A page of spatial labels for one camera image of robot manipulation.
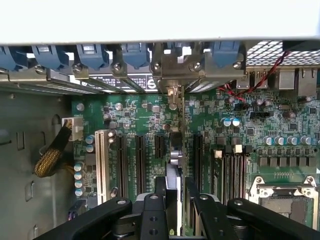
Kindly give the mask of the white power connector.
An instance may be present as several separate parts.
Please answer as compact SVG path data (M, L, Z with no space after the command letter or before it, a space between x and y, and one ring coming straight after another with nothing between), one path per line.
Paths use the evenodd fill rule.
M84 121L81 116L65 117L61 119L61 123L66 125L71 134L69 137L70 142L81 141L84 136Z

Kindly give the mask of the metal slot cover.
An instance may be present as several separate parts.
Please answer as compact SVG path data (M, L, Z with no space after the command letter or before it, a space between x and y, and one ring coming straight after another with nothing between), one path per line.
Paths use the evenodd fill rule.
M90 77L88 67L85 65L82 65L81 63L74 64L72 66L72 71L76 80L94 85L95 87L99 87L102 90L109 90L119 94L127 93L125 90L122 90L120 88L107 84L99 79Z
M239 79L246 73L246 51L239 50L225 66L218 66L211 52L204 53L199 79L186 88L187 93L203 93Z
M139 86L136 82L134 82L131 78L128 77L127 72L127 64L125 62L115 62L111 65L111 70L113 76L124 82L126 85L131 87L131 89L135 90L139 94L145 94L146 91Z
M44 86L55 90L82 95L104 94L102 90L71 82L69 75L45 68L44 66L36 65L34 70L40 77L44 77L44 79L38 81L36 84L37 86Z

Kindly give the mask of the green motherboard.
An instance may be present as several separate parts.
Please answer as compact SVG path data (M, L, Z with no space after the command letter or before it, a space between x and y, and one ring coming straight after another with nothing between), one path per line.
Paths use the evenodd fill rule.
M242 197L242 154L239 197L233 198L234 145L252 146L247 165L246 192L257 176L267 183L301 182L313 176L320 202L320 86L315 96L298 96L294 91L257 89L235 98L229 88L205 93L187 93L189 129L201 132L204 139L201 194L212 196L222 205ZM93 95L77 97L72 102L75 117L83 117L83 140L73 145L74 194L86 200L86 210L98 206L95 131L108 130L109 200L126 198L134 203L142 194L155 191L157 177L164 177L169 160L169 135L165 124L174 118L160 94ZM117 135L127 143L128 197L119 196ZM146 143L146 191L137 194L136 141L144 134ZM164 159L155 158L155 135L164 134ZM230 199L225 202L225 146L232 147ZM214 194L214 150L223 152L223 190L221 199ZM197 235L193 226L185 236L169 233L166 205L167 240L207 240Z

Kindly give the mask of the long black expansion slot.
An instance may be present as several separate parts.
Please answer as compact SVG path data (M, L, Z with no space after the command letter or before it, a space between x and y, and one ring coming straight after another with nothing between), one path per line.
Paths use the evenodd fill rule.
M116 158L118 171L118 193L121 197L129 196L127 138L125 134L116 136Z
M137 194L146 191L146 138L144 134L135 136Z
M202 190L202 165L204 158L204 140L201 133L196 133L193 138L194 180L199 191Z

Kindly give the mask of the grey metal pc case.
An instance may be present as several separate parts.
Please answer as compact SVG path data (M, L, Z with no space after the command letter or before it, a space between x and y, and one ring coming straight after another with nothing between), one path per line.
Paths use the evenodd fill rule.
M320 86L320 0L0 0L0 46L22 47L28 69L0 68L0 240L35 240L64 224L75 196L72 131L62 118L74 117L72 103L90 96L159 94L151 66L154 45L164 44L189 56L204 53L214 41L240 41L246 53L245 74L219 88L239 98L270 89L277 70L317 69ZM112 63L124 62L122 44L145 43L148 66L127 75L145 93L137 93L113 76ZM77 45L106 45L109 66L89 76L126 91L103 90L75 79ZM67 48L69 67L60 72L72 83L104 94L74 94L39 86L33 45Z

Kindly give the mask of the black ram slot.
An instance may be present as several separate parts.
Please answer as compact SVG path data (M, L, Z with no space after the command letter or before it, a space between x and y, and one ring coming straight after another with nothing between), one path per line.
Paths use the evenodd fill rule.
M213 162L214 162L213 190L214 190L214 194L219 199L221 199L223 186L224 186L224 160L223 160L222 150L220 149L213 150Z
M240 194L241 187L241 154L243 147L241 144L236 144L233 146L233 191L232 197L238 198Z
M232 177L232 146L226 145L224 153L225 162L225 202L227 203L231 196L231 177Z
M242 197L246 198L246 194L247 194L247 170L248 170L248 163L250 162L250 160L248 160L248 158L250 158L250 154L253 150L253 147L251 145L245 145L243 147L243 153L242 153Z

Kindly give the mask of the silver rear port block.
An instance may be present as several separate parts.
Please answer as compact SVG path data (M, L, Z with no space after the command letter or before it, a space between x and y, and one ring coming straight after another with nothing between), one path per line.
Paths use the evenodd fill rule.
M279 91L295 90L298 72L295 68L276 70L267 80L268 87Z
M317 76L316 68L301 68L299 70L297 82L297 94L303 97L314 97L317 91Z

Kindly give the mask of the blue slot retention clip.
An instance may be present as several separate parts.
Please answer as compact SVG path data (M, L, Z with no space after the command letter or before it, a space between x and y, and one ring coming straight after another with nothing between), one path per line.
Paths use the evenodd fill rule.
M217 68L233 66L237 61L240 43L238 40L212 41L210 43L211 65Z
M0 68L12 72L28 69L26 51L18 46L0 46Z
M32 45L37 63L45 68L60 71L69 67L67 47L63 45Z
M150 53L146 43L126 43L121 45L123 61L138 70L150 64Z
M105 44L77 44L79 61L88 68L99 70L110 65L110 57Z

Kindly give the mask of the short black expansion slot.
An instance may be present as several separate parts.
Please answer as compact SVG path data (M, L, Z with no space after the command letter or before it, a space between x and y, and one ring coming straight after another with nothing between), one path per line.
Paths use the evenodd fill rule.
M165 135L162 133L157 133L154 136L154 147L155 147L155 158L156 159L164 159L166 154L166 140Z

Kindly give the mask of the white expansion slot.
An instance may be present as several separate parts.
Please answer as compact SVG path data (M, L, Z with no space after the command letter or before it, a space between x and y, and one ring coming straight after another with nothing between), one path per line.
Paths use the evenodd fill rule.
M101 205L110 199L109 141L108 130L95 131L95 161L97 204Z

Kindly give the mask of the metal cpu socket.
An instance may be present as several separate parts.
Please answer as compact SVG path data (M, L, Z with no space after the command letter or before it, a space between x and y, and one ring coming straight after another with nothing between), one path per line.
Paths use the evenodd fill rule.
M245 194L252 203L319 230L320 193L316 179L308 175L300 182L267 183L261 175L254 178Z

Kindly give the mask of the black purple header connector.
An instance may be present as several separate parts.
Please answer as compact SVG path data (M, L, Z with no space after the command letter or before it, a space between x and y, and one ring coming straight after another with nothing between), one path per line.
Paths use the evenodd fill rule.
M87 211L86 200L79 199L77 200L67 211L67 218L69 221L75 219L79 215Z

